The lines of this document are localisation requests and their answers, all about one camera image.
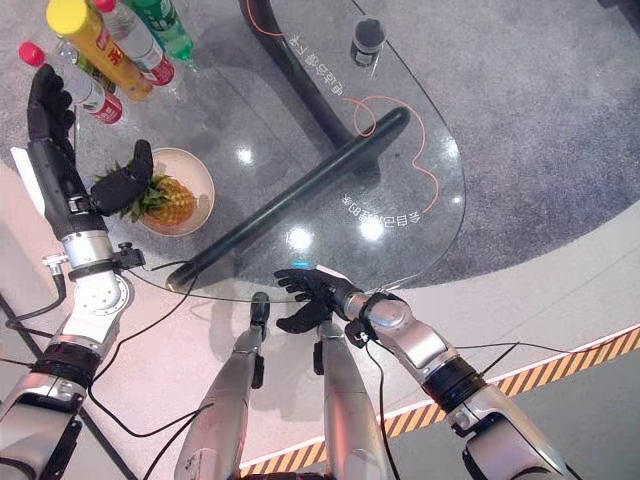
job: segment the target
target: orange wire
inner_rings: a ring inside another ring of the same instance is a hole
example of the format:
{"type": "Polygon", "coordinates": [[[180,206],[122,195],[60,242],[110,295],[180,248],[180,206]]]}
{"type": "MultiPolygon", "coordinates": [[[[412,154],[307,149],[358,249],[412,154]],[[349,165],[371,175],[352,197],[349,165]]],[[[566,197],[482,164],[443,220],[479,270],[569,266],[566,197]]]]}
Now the orange wire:
{"type": "Polygon", "coordinates": [[[344,97],[343,100],[346,100],[348,102],[353,102],[356,105],[358,105],[358,108],[353,110],[353,126],[355,127],[356,132],[358,132],[358,135],[360,135],[361,137],[369,137],[373,135],[373,132],[375,132],[376,128],[378,127],[378,121],[376,120],[376,116],[373,114],[373,111],[363,102],[355,98],[344,97]],[[364,108],[367,112],[369,112],[369,116],[371,117],[371,123],[373,124],[373,128],[371,128],[371,131],[369,133],[363,132],[362,130],[360,130],[360,127],[358,126],[358,109],[360,107],[364,108]]]}
{"type": "Polygon", "coordinates": [[[273,33],[273,32],[267,32],[266,30],[263,30],[262,28],[260,28],[258,26],[258,24],[256,23],[256,21],[253,18],[253,13],[251,13],[251,0],[247,0],[247,13],[249,14],[249,20],[251,20],[251,24],[253,25],[253,27],[258,30],[260,33],[263,33],[265,35],[269,35],[270,37],[284,37],[284,33],[273,33]]]}
{"type": "Polygon", "coordinates": [[[405,108],[408,108],[411,113],[413,113],[416,118],[418,119],[418,122],[420,122],[420,128],[422,129],[422,144],[420,145],[420,150],[418,150],[418,153],[416,153],[416,155],[413,157],[413,159],[411,160],[411,166],[421,172],[424,173],[425,175],[427,175],[429,178],[431,178],[431,180],[433,180],[433,183],[435,184],[436,187],[436,191],[433,195],[433,200],[431,200],[431,203],[422,211],[422,214],[426,214],[429,211],[431,211],[431,209],[435,206],[436,202],[438,201],[438,197],[440,196],[440,182],[438,182],[438,177],[436,177],[431,171],[427,170],[424,167],[421,167],[420,165],[418,165],[418,159],[422,156],[422,153],[424,152],[426,145],[427,145],[427,129],[424,126],[424,121],[422,120],[422,117],[420,115],[418,115],[418,112],[416,112],[416,110],[409,105],[408,103],[403,102],[402,100],[399,100],[397,98],[394,97],[388,97],[386,95],[370,95],[368,97],[363,98],[362,100],[357,100],[355,98],[343,98],[343,100],[346,100],[348,102],[352,102],[356,104],[356,109],[353,112],[353,121],[354,121],[354,126],[356,128],[356,131],[362,135],[362,131],[360,130],[360,128],[357,125],[357,112],[358,109],[362,106],[364,108],[367,109],[367,111],[369,112],[369,115],[372,116],[372,118],[374,119],[374,128],[371,130],[371,132],[369,132],[366,136],[371,135],[374,131],[375,131],[375,127],[376,127],[376,123],[375,123],[375,117],[373,116],[373,112],[371,111],[370,108],[368,108],[365,105],[365,102],[369,101],[369,100],[388,100],[390,102],[395,102],[399,105],[402,105],[405,108]]]}

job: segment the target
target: red bottle cap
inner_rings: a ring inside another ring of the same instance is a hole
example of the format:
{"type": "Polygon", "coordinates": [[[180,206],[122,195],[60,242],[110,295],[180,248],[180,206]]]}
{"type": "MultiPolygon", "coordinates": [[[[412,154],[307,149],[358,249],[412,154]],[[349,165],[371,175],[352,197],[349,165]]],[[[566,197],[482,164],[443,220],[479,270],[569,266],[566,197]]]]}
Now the red bottle cap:
{"type": "Polygon", "coordinates": [[[20,45],[18,54],[24,63],[34,67],[39,67],[46,60],[42,49],[33,42],[24,42],[20,45]]]}
{"type": "Polygon", "coordinates": [[[116,3],[118,3],[117,0],[93,0],[96,8],[104,13],[109,13],[116,8],[116,3]]]}

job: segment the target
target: hazard stripe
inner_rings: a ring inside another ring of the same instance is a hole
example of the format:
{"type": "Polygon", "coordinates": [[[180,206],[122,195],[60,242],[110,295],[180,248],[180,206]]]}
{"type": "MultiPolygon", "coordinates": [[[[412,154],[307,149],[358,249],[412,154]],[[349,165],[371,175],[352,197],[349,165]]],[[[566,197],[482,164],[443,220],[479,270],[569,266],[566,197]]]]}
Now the hazard stripe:
{"type": "MultiPolygon", "coordinates": [[[[599,346],[562,354],[562,357],[555,356],[540,365],[498,380],[495,384],[505,395],[513,397],[637,349],[640,349],[640,327],[612,338],[599,346]]],[[[441,422],[445,417],[444,410],[432,403],[386,418],[385,426],[389,437],[397,437],[403,433],[441,422]]],[[[282,455],[276,455],[259,463],[246,465],[241,473],[242,476],[246,476],[260,473],[295,472],[314,463],[325,461],[326,458],[325,442],[317,442],[282,455]]]]}

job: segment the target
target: glass table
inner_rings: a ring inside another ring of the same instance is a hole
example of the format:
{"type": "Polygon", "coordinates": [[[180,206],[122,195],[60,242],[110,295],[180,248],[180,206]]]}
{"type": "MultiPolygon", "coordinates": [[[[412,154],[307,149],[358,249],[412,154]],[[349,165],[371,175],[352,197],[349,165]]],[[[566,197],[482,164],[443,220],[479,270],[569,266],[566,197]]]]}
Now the glass table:
{"type": "MultiPolygon", "coordinates": [[[[113,243],[133,242],[149,266],[213,248],[193,294],[239,301],[256,290],[292,301],[273,278],[282,268],[324,265],[366,290],[423,273],[455,239],[464,178],[454,139],[391,43],[373,65],[355,63],[363,11],[350,0],[223,3],[190,3],[199,43],[177,86],[127,103],[116,125],[78,122],[87,184],[126,162],[138,138],[191,152],[214,180],[212,214],[193,234],[160,237],[116,216],[113,243]]],[[[138,273],[165,287],[176,268],[138,273]]]]}

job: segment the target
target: beige bowl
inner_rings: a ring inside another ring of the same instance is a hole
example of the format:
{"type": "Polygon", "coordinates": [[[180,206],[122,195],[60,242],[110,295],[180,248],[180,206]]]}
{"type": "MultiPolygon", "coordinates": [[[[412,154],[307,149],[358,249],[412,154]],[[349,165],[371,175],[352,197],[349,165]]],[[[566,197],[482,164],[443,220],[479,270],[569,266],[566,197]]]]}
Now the beige bowl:
{"type": "Polygon", "coordinates": [[[140,221],[152,232],[165,237],[182,237],[199,229],[209,218],[216,191],[207,167],[191,153],[179,148],[158,148],[153,151],[153,174],[170,175],[187,187],[196,198],[196,208],[180,225],[162,226],[140,221]]]}

